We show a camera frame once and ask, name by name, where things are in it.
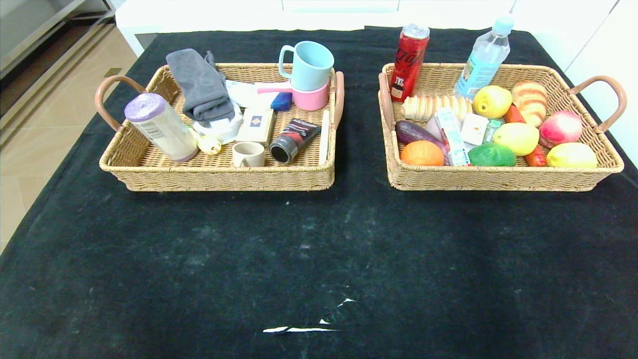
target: black tablecloth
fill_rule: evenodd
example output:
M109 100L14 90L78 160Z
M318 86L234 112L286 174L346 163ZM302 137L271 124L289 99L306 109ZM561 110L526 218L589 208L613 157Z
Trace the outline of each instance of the black tablecloth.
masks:
M463 62L484 32L433 29L426 61ZM331 49L346 78L336 182L129 192L98 168L113 132L94 117L0 258L0 356L638 357L635 167L623 154L583 193L394 190L376 93L398 35L159 35L128 73L139 83L186 47L220 63ZM556 68L532 35L510 42L506 63ZM134 95L120 85L107 108L121 119ZM280 326L338 331L263 332Z

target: small beige cup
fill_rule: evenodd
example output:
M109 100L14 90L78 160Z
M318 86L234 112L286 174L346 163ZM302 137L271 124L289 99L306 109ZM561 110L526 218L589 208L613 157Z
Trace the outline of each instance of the small beige cup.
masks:
M235 167L263 167L265 150L257 142L240 142L233 146L233 165Z

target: blue sponge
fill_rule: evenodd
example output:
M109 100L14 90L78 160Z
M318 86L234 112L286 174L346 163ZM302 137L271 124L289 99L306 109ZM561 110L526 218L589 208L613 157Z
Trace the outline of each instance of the blue sponge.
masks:
M292 103L292 93L280 92L271 103L271 109L275 111L288 111Z

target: coca-cola can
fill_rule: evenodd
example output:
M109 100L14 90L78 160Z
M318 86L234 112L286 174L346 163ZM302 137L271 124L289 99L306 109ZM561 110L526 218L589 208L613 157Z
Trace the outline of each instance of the coca-cola can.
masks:
M403 27L399 35L399 47L394 58L390 97L393 101L403 102L412 96L414 86L419 79L427 43L430 40L428 27L409 24Z

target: bread roll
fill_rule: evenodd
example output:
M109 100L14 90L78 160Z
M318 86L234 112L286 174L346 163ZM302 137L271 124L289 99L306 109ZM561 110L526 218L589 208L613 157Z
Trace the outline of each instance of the bread roll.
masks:
M451 107L461 121L466 114L472 113L472 103L465 97L413 96L403 102L403 116L416 121L429 121L440 107Z
M512 102L525 122L539 127L547 114L547 90L535 81L521 81L512 88Z

